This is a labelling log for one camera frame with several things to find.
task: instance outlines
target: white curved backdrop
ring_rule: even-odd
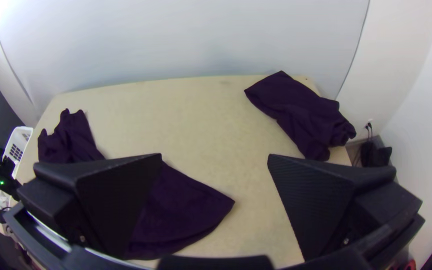
[[[0,44],[41,114],[61,92],[177,77],[311,77],[336,98],[368,0],[0,0]]]

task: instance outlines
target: black cable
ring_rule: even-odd
[[[371,140],[372,140],[373,139],[373,125],[371,125],[371,122],[368,122],[366,126],[368,126],[371,129]]]
[[[369,129],[368,124],[365,126],[365,128],[367,130],[367,140],[366,140],[367,142],[370,140],[370,129]],[[359,148],[357,149],[356,155],[354,156],[354,158],[351,162],[352,166],[356,166],[356,162],[359,162],[361,160],[361,147],[362,147],[362,145],[360,145]]]

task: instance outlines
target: folded fabric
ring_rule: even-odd
[[[152,260],[211,233],[235,201],[163,163],[134,229],[127,258]]]
[[[39,161],[75,163],[103,160],[82,110],[61,113],[54,134],[38,138]],[[126,259],[153,260],[175,253],[211,233],[235,201],[162,164],[161,174],[135,225]]]
[[[283,71],[244,92],[253,105],[276,119],[307,159],[327,161],[328,147],[344,146],[356,136],[354,126],[339,112],[339,102],[319,97]]]

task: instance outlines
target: table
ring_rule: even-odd
[[[266,254],[276,268],[304,262],[298,241],[267,167],[268,154],[302,158],[276,121],[259,111],[244,90],[265,75],[144,81],[64,93],[46,108],[28,142],[16,178],[35,177],[38,136],[49,134],[61,111],[86,113],[107,159],[162,153],[173,168],[235,200],[208,236],[177,252],[191,257]],[[307,77],[295,76],[316,93]],[[344,147],[329,162],[351,165]],[[157,260],[133,260],[153,267]]]

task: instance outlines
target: white laundry basket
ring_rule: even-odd
[[[12,178],[16,179],[16,173],[20,165],[21,158],[25,152],[26,145],[33,134],[33,128],[27,126],[16,127],[9,137],[9,141],[4,149],[3,157],[8,157],[14,162],[14,170],[12,171]],[[8,207],[11,203],[11,196],[0,190],[0,209]]]

